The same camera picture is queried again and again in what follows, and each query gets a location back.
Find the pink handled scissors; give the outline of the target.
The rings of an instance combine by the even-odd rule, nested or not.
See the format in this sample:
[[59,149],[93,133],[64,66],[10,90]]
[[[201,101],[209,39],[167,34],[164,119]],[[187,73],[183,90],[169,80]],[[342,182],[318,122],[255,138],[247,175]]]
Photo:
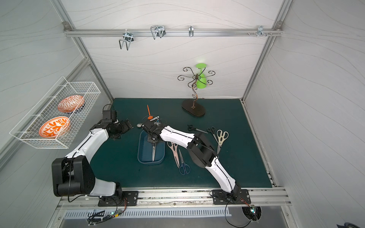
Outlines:
[[167,142],[168,147],[172,150],[174,160],[176,163],[177,168],[180,168],[180,160],[179,160],[179,154],[178,154],[178,144],[173,142]]

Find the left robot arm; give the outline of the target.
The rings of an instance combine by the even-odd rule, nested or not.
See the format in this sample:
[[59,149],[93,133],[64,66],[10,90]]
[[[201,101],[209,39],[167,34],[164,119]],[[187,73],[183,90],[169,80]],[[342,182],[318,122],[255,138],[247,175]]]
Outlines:
[[55,159],[51,165],[55,196],[89,195],[122,199],[120,183],[96,178],[90,162],[105,141],[119,139],[132,128],[128,119],[116,122],[101,120],[71,153]]

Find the orange plastic spoon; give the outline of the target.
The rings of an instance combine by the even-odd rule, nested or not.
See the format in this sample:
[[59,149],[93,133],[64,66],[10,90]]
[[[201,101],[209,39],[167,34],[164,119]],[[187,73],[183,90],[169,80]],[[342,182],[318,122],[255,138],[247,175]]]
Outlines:
[[148,120],[152,120],[153,119],[153,116],[151,115],[151,113],[150,113],[150,109],[149,109],[149,105],[147,105],[147,111],[148,111]]

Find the black metal tree stand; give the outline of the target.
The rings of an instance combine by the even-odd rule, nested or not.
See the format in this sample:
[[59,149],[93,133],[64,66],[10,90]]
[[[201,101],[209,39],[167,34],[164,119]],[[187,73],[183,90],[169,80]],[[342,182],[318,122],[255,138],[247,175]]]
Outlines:
[[[193,74],[191,77],[188,77],[188,76],[185,76],[185,75],[179,75],[177,77],[177,79],[179,81],[184,81],[186,78],[191,78],[191,81],[188,82],[187,85],[193,92],[193,94],[192,94],[193,99],[184,100],[182,102],[182,108],[185,111],[187,111],[189,114],[191,114],[195,117],[203,117],[206,113],[205,108],[197,102],[198,99],[199,99],[198,94],[196,92],[198,90],[198,88],[196,87],[196,81],[197,81],[196,76],[198,76],[198,73],[194,73],[191,67],[184,67],[183,68],[184,72],[188,72],[189,70]],[[209,74],[208,76],[205,75],[205,77],[207,79],[207,86],[211,86],[213,84],[213,81],[211,79],[208,79],[208,78],[212,77],[212,76],[215,76],[216,73],[213,70],[209,70],[207,73]]]

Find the orange patterned bowl rear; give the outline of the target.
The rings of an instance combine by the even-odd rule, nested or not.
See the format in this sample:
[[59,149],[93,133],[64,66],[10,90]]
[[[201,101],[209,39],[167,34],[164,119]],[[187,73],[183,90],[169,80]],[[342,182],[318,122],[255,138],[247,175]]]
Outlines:
[[80,95],[72,95],[58,104],[58,110],[65,114],[81,112],[85,106],[85,99]]

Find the orange patterned bowl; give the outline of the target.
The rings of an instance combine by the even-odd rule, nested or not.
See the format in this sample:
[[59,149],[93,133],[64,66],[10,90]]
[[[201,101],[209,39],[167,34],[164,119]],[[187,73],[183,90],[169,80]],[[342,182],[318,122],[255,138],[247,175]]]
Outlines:
[[80,95],[72,95],[58,104],[58,110],[65,114],[81,112],[85,106],[85,99]]
[[48,120],[39,129],[39,136],[42,138],[56,138],[67,132],[70,127],[70,120],[66,116],[58,116]]

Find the orange patterned bowl front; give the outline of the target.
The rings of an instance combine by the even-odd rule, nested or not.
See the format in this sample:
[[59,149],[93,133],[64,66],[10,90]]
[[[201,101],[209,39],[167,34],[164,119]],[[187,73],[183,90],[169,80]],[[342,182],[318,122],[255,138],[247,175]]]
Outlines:
[[58,116],[48,120],[39,129],[39,136],[42,138],[56,138],[67,132],[70,127],[70,120],[66,116]]

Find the metal double hook left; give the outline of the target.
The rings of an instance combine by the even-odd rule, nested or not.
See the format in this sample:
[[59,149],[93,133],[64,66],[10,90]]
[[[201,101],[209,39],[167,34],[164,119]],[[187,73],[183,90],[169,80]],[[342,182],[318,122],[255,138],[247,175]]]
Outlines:
[[125,32],[123,34],[123,37],[119,40],[119,47],[120,49],[123,48],[123,46],[125,46],[126,50],[129,50],[131,43],[134,41],[134,35],[132,33],[129,32]]

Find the metal double hook middle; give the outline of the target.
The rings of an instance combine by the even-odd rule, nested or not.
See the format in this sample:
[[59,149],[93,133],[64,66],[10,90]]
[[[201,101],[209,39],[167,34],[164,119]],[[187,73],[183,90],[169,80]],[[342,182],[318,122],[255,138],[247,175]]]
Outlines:
[[162,25],[153,25],[150,27],[150,31],[152,33],[153,39],[155,40],[157,37],[162,38],[166,35],[166,31],[164,26]]

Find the blue handled scissors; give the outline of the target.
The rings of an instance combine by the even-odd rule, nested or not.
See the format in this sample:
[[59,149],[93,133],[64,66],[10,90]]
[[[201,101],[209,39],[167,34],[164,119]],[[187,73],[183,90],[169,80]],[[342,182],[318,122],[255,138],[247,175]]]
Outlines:
[[179,172],[180,172],[181,175],[189,174],[190,171],[191,171],[191,168],[190,168],[190,166],[188,164],[186,164],[184,162],[184,159],[183,159],[183,156],[182,156],[181,151],[180,150],[178,150],[178,151],[179,151],[179,156],[180,156],[180,160],[181,160],[180,161]]

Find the aluminium front rail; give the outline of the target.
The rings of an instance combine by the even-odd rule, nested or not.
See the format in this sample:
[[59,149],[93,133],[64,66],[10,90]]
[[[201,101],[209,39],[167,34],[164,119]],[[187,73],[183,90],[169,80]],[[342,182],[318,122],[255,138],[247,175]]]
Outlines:
[[[222,193],[217,188],[186,188],[186,189],[133,189],[125,188],[128,207],[134,208],[182,208],[182,207],[213,207],[212,198],[215,192]],[[272,188],[243,188],[237,199],[244,199],[255,206],[291,206],[291,200],[283,187]],[[97,197],[82,196],[73,202],[66,197],[59,201],[57,210],[97,209]]]

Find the aluminium rail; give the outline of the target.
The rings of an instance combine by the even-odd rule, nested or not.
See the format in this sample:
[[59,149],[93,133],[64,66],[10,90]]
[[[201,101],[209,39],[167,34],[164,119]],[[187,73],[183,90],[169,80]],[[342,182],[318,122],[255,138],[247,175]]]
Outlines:
[[[147,38],[152,37],[150,29],[74,29],[65,31],[67,37],[122,37],[125,32],[132,33],[135,38]],[[166,28],[165,37],[189,37],[188,28],[183,29],[171,29]],[[194,28],[193,37],[256,37],[249,36],[247,33],[254,33],[257,28],[253,29],[206,29],[206,28]],[[284,31],[276,29],[264,28],[265,32],[272,32],[272,36],[281,36]]]
[[[217,188],[186,188],[186,189],[133,189],[125,188],[128,207],[134,208],[182,208],[182,207],[213,207],[212,198],[215,192],[222,193]],[[237,199],[244,199],[255,206],[291,206],[291,200],[283,187],[272,188],[243,188]],[[59,201],[57,210],[97,209],[97,197],[82,196],[73,202],[66,197]]]

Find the beige handled kitchen scissors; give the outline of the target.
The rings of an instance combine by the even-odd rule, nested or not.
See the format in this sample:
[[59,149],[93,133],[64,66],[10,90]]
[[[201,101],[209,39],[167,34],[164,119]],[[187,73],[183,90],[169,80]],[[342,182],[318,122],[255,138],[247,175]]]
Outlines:
[[228,139],[229,133],[227,131],[223,131],[219,129],[217,131],[217,140],[218,140],[218,147],[217,147],[217,154],[220,153],[221,147],[226,139]]

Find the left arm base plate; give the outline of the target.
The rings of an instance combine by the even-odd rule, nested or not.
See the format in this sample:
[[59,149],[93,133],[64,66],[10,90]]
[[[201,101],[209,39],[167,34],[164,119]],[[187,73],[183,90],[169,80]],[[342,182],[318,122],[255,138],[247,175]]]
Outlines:
[[116,192],[113,196],[99,198],[99,207],[136,206],[139,191]]

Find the aluminium top rail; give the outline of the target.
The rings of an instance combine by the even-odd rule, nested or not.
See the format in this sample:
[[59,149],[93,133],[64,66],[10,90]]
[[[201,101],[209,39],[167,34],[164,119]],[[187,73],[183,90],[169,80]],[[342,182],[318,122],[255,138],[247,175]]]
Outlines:
[[[132,33],[135,38],[147,38],[152,37],[150,29],[74,29],[65,31],[67,37],[122,37],[125,32]],[[171,29],[166,28],[165,37],[189,37],[188,28],[183,29]],[[193,37],[256,37],[249,36],[247,33],[254,33],[257,28],[253,29],[206,29],[206,28],[194,28]],[[281,36],[284,31],[276,29],[264,28],[265,32],[272,32],[272,36]]]

